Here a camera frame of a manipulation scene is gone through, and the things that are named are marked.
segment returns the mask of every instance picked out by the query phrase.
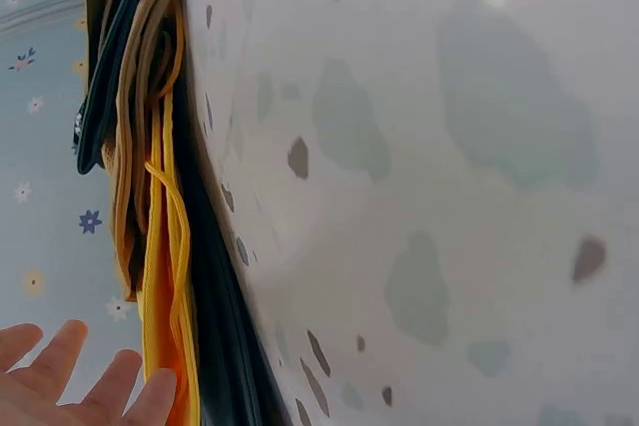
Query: yellow fabric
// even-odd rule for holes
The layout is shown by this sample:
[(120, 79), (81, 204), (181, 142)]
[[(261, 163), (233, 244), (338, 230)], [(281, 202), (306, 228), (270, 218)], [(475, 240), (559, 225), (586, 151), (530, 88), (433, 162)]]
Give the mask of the yellow fabric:
[[(161, 92), (150, 99), (151, 174), (147, 249), (138, 304), (142, 318), (145, 378), (169, 367), (178, 376), (170, 426), (200, 426), (200, 392), (188, 283), (191, 230), (178, 187), (173, 151), (173, 85), (184, 57), (182, 7), (175, 0), (176, 54), (173, 71)], [(159, 101), (164, 98), (161, 114)]]

